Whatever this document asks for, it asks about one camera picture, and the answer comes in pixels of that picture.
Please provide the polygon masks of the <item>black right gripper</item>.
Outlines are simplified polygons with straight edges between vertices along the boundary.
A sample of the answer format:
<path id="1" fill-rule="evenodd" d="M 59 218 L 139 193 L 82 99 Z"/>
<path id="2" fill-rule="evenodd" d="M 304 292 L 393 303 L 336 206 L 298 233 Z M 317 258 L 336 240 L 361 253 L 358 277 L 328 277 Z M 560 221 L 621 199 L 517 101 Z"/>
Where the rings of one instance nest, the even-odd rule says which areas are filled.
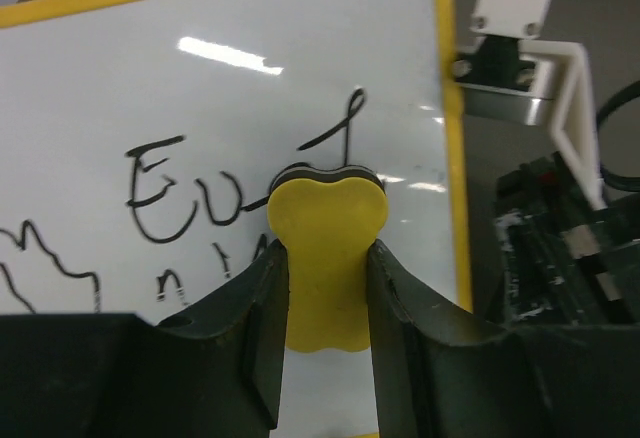
<path id="1" fill-rule="evenodd" d="M 639 197 L 592 209 L 559 156 L 496 184 L 502 276 L 487 320 L 519 325 L 639 322 Z"/>

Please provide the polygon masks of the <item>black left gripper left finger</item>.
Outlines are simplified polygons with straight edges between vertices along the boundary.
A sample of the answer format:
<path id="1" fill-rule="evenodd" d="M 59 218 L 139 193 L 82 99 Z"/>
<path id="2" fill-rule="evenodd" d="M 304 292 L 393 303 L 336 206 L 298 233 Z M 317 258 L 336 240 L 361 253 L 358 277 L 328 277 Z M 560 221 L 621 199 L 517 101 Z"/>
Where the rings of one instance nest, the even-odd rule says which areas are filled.
<path id="1" fill-rule="evenodd" d="M 279 416 L 287 253 L 157 325 L 133 314 L 6 315 L 5 437 L 266 437 Z"/>

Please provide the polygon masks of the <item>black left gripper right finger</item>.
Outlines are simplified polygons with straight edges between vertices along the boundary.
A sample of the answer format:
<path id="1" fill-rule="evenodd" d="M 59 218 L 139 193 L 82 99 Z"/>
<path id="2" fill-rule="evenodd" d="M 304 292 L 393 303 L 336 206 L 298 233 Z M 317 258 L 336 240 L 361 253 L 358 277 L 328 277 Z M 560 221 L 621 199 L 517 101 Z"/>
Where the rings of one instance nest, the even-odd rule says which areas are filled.
<path id="1" fill-rule="evenodd" d="M 367 301 L 383 437 L 635 437 L 635 326 L 504 328 L 452 303 L 381 241 Z"/>

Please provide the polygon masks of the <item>yellow-framed whiteboard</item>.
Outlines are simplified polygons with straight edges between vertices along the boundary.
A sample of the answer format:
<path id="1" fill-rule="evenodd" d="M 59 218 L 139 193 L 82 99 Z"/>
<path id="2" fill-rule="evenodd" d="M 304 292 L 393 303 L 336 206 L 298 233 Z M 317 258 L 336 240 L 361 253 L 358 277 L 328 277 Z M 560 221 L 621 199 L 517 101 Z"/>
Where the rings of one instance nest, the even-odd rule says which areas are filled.
<path id="1" fill-rule="evenodd" d="M 281 243 L 267 202 L 295 166 L 372 170 L 389 205 L 375 242 L 469 307 L 454 25 L 453 0 L 3 7 L 1 320 L 159 324 Z M 266 437 L 380 436 L 371 345 L 286 336 Z"/>

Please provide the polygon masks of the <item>yellow bone-shaped whiteboard eraser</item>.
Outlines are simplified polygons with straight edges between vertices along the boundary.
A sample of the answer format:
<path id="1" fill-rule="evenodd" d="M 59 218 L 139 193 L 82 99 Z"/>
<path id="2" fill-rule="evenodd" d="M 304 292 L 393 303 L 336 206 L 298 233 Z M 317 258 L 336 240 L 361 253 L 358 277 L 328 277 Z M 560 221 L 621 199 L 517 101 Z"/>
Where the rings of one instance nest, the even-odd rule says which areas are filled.
<path id="1" fill-rule="evenodd" d="M 367 253 L 388 213 L 384 186 L 366 167 L 295 166 L 275 178 L 267 218 L 287 252 L 289 349 L 369 348 Z"/>

